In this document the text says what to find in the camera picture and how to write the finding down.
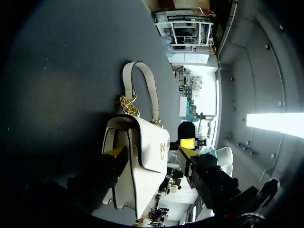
shelf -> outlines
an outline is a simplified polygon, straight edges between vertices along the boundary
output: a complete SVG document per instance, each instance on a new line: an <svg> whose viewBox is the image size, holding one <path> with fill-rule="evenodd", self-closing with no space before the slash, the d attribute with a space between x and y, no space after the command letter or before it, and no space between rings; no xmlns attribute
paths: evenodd
<svg viewBox="0 0 304 228"><path fill-rule="evenodd" d="M213 25L212 22L191 21L191 20L164 21L164 22L155 23L155 25L160 25L160 24L171 24L171 23L173 23L173 24L175 24L175 23L198 23L198 24Z"/></svg>

handbag handle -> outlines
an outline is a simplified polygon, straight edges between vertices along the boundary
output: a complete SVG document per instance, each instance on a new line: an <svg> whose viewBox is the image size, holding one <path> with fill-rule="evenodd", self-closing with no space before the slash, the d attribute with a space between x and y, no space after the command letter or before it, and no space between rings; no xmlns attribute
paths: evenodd
<svg viewBox="0 0 304 228"><path fill-rule="evenodd" d="M159 103L158 96L156 91L156 83L153 72L150 68L141 61L127 63L123 68L123 84L125 87L125 96L120 97L120 103L123 108L123 112L125 114L135 114L139 117L140 113L138 109L133 106L133 102L137 98L136 90L134 88L132 72L134 67L140 69L144 78L146 80L146 84L148 87L149 95L152 103L152 123L158 126L161 125L161 120L159 118Z"/></svg>

dark gray table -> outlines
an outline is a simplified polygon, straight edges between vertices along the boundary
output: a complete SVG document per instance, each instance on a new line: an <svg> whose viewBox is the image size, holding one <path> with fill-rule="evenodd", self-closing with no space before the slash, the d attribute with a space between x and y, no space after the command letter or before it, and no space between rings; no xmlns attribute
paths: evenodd
<svg viewBox="0 0 304 228"><path fill-rule="evenodd" d="M101 151L105 123L119 108L122 68L154 72L171 140L179 92L159 34L140 0L45 0L15 36L1 91L2 168L34 177L75 173ZM143 76L134 75L141 117L151 119Z"/></svg>

cabinet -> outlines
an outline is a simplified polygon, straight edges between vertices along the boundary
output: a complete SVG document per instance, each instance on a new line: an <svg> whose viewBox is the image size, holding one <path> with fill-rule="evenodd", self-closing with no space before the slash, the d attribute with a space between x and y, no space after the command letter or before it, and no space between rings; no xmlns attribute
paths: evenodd
<svg viewBox="0 0 304 228"><path fill-rule="evenodd" d="M185 63L202 63L207 64L209 55L196 54L196 53L185 53Z"/></svg>
<svg viewBox="0 0 304 228"><path fill-rule="evenodd" d="M209 54L175 53L168 57L170 63L201 63L207 64Z"/></svg>

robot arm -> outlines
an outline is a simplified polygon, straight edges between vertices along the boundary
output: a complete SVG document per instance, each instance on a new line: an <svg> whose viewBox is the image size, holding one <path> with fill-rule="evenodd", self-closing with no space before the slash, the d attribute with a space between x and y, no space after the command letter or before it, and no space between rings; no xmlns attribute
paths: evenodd
<svg viewBox="0 0 304 228"><path fill-rule="evenodd" d="M277 192L279 181L272 179L259 191L250 187L242 192L238 189L238 179L231 178L211 154L199 154L180 147L178 164L190 186L197 189L205 206L218 217L239 217L268 205Z"/></svg>

